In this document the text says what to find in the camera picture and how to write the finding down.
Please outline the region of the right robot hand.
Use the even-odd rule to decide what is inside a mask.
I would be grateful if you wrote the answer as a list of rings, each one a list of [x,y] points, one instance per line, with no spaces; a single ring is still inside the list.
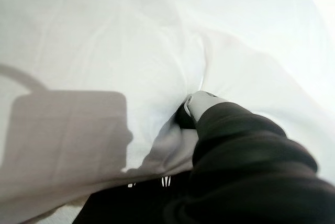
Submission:
[[[273,121],[204,91],[176,121],[197,131],[192,170],[95,193],[75,223],[334,223],[334,186]]]

